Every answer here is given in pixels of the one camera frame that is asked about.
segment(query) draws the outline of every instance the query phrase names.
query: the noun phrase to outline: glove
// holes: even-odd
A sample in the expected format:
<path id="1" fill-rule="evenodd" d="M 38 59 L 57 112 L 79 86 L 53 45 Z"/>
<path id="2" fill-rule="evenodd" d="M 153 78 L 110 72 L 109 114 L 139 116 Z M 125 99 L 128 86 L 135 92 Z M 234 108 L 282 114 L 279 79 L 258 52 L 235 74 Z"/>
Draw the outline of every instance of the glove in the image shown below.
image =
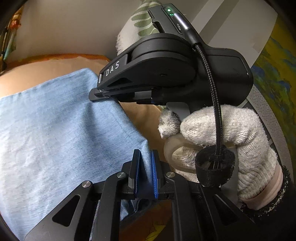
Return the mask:
<path id="1" fill-rule="evenodd" d="M 241 200 L 251 199 L 257 196 L 274 176 L 277 165 L 276 153 L 269 147 L 260 119 L 253 110 L 222 105 L 221 113 L 223 142 L 237 146 L 238 197 Z M 185 139 L 198 146 L 216 144 L 213 107 L 192 113 L 181 124 L 175 113 L 164 109 L 158 129 L 162 138 L 168 138 L 180 130 Z M 180 161 L 194 165 L 195 150 L 179 148 L 174 155 L 177 155 Z"/>

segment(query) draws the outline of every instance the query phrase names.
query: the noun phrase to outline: metal screw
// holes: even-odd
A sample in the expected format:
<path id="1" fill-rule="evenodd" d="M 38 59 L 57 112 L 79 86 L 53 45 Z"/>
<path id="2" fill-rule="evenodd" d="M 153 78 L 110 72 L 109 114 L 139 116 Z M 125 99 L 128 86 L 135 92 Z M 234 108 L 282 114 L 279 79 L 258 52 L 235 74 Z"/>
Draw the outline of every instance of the metal screw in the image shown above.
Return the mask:
<path id="1" fill-rule="evenodd" d="M 167 177 L 170 177 L 170 178 L 172 178 L 172 177 L 175 177 L 175 173 L 174 172 L 167 172 Z"/>
<path id="2" fill-rule="evenodd" d="M 84 181 L 84 182 L 82 183 L 82 186 L 83 186 L 84 188 L 88 188 L 90 185 L 91 185 L 91 182 L 90 182 L 90 181 Z"/>
<path id="3" fill-rule="evenodd" d="M 119 172 L 119 173 L 116 174 L 116 176 L 117 176 L 118 178 L 123 178 L 123 177 L 126 176 L 126 173 L 125 173 L 125 172 Z"/>

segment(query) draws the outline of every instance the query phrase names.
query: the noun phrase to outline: hand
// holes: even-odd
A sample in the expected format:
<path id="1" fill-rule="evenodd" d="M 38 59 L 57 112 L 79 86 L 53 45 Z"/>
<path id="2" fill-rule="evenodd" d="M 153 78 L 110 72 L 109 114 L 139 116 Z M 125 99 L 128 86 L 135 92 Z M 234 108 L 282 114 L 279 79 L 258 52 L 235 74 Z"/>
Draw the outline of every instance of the hand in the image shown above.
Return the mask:
<path id="1" fill-rule="evenodd" d="M 223 142 L 237 146 L 239 160 L 238 197 L 247 200 L 258 195 L 274 175 L 277 156 L 269 147 L 257 114 L 250 109 L 222 105 Z M 216 144 L 213 107 L 206 107 L 186 117 L 180 124 L 175 113 L 164 109 L 160 116 L 162 138 L 181 132 L 185 139 L 199 146 Z M 184 156 L 196 155 L 188 149 Z"/>

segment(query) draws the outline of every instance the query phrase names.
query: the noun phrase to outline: light blue denim fabric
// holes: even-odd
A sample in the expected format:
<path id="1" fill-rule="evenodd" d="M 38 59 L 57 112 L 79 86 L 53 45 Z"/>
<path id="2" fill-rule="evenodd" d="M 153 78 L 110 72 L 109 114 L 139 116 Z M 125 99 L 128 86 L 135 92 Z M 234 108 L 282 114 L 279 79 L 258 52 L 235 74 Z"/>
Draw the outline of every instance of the light blue denim fabric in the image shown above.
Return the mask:
<path id="1" fill-rule="evenodd" d="M 153 192 L 147 140 L 115 100 L 89 101 L 96 84 L 82 69 L 0 99 L 0 213 L 21 241 L 82 181 L 120 171 L 134 149 L 141 190 Z M 122 202 L 121 219 L 136 207 Z"/>

